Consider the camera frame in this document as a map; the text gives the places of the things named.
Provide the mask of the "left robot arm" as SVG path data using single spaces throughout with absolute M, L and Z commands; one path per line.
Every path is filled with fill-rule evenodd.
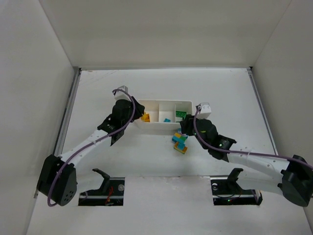
M 112 113 L 82 143 L 59 156 L 49 155 L 43 164 L 37 190 L 47 196 L 47 204 L 65 206 L 77 192 L 108 192 L 110 176 L 94 168 L 96 177 L 78 181 L 78 164 L 86 158 L 94 157 L 105 148 L 112 146 L 123 135 L 129 123 L 144 115 L 145 107 L 134 97 L 130 100 L 119 99 L 112 108 Z

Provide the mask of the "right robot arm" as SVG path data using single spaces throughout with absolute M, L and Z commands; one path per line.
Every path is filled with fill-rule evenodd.
M 313 195 L 313 167 L 301 156 L 285 157 L 240 148 L 234 139 L 220 135 L 210 120 L 193 115 L 187 115 L 179 124 L 182 133 L 194 136 L 213 158 L 257 171 L 254 174 L 242 168 L 233 169 L 227 180 L 234 187 L 268 191 L 295 205 L 309 205 Z

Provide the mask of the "green lego plate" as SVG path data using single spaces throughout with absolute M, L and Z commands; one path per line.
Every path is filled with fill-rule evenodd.
M 187 112 L 185 111 L 176 111 L 176 117 L 177 118 L 185 118 L 187 115 Z

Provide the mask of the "yellow lego brick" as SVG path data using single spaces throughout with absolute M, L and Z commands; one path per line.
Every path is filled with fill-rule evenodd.
M 143 122 L 150 122 L 150 114 L 149 113 L 144 113 L 143 116 L 141 117 L 141 120 Z

